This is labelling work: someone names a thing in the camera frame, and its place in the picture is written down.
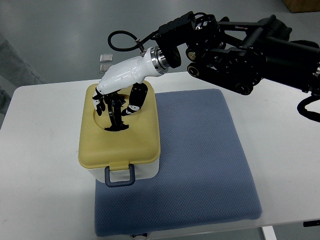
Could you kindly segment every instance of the cardboard box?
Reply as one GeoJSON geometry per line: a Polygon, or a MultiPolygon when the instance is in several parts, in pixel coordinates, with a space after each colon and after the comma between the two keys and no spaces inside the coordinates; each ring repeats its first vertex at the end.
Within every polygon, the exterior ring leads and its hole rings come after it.
{"type": "Polygon", "coordinates": [[[291,13],[320,11],[320,0],[282,0],[291,13]]]}

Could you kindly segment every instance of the black cable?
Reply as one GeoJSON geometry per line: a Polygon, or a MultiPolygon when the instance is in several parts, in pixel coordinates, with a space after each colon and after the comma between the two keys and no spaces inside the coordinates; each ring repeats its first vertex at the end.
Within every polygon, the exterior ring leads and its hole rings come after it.
{"type": "Polygon", "coordinates": [[[298,112],[306,117],[307,119],[313,120],[315,122],[319,122],[320,123],[320,113],[314,112],[314,111],[308,111],[306,109],[306,106],[308,104],[311,104],[315,101],[320,100],[320,96],[315,96],[315,95],[311,95],[309,97],[307,97],[306,99],[302,100],[298,106],[297,106],[297,110],[298,112]]]}
{"type": "Polygon", "coordinates": [[[114,35],[118,35],[118,34],[125,34],[128,35],[130,37],[132,37],[135,41],[138,40],[138,38],[133,35],[131,32],[128,31],[123,31],[123,30],[119,30],[119,31],[114,31],[112,32],[109,36],[108,36],[108,44],[110,46],[110,48],[112,48],[115,51],[118,52],[129,52],[129,51],[133,51],[136,50],[138,48],[140,48],[143,44],[145,44],[147,41],[149,40],[154,40],[154,36],[158,33],[157,31],[152,32],[151,34],[149,34],[148,36],[146,36],[143,40],[141,40],[137,45],[132,46],[132,47],[127,47],[127,48],[119,48],[119,47],[115,47],[112,43],[111,43],[111,39],[114,35]]]}

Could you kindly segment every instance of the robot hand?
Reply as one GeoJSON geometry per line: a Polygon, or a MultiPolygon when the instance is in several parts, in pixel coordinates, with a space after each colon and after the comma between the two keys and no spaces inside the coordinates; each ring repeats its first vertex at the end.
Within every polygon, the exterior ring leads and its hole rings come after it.
{"type": "Polygon", "coordinates": [[[104,96],[100,92],[98,92],[97,89],[95,89],[92,99],[93,99],[94,109],[96,110],[98,115],[101,116],[102,112],[106,110],[106,105],[104,103],[104,96]]]}
{"type": "Polygon", "coordinates": [[[146,98],[148,88],[143,83],[146,77],[159,77],[168,71],[168,64],[161,50],[156,47],[150,47],[144,52],[143,56],[136,56],[122,61],[109,68],[102,77],[93,94],[93,106],[99,116],[106,110],[107,104],[111,127],[107,131],[121,131],[125,128],[121,119],[122,102],[118,101],[117,92],[120,89],[127,88],[131,85],[132,89],[129,97],[129,106],[122,113],[126,116],[138,111],[146,98]]]}

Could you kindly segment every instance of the robotic arm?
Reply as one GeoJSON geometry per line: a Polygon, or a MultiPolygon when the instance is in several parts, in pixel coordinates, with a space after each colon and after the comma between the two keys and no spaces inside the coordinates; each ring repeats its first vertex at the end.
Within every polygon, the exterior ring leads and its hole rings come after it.
{"type": "MultiPolygon", "coordinates": [[[[192,62],[187,71],[191,76],[242,95],[249,95],[263,78],[305,93],[310,91],[311,96],[303,100],[297,109],[303,116],[320,122],[319,113],[305,109],[307,104],[320,100],[320,48],[317,43],[307,40],[289,41],[291,31],[274,15],[258,22],[230,22],[228,17],[216,21],[212,14],[190,11],[160,26],[142,41],[126,31],[113,32],[108,38],[113,50],[140,49],[142,56],[109,69],[93,97],[95,109],[101,113],[105,108],[101,100],[108,99],[117,90],[134,83],[141,84],[147,76],[161,76],[168,67],[179,67],[181,57],[177,46],[186,44],[186,55],[192,62]],[[245,32],[246,37],[238,39],[226,31],[245,32]],[[113,46],[111,38],[116,34],[133,37],[136,46],[113,46]],[[143,44],[148,40],[155,40],[158,47],[143,50],[143,44]]],[[[136,109],[140,109],[142,104],[140,101],[136,109]]]]}

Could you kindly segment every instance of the plastic storage box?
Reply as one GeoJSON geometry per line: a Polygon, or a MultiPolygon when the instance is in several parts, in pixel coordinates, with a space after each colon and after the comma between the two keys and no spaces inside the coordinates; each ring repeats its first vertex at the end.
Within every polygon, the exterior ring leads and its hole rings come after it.
{"type": "MultiPolygon", "coordinates": [[[[159,170],[160,133],[155,92],[148,82],[148,93],[141,110],[123,116],[129,128],[107,131],[111,126],[108,110],[96,113],[92,96],[97,84],[85,95],[80,140],[79,163],[99,182],[109,187],[128,186],[139,179],[154,177],[159,170]]],[[[121,89],[127,107],[131,86],[121,89]]]]}

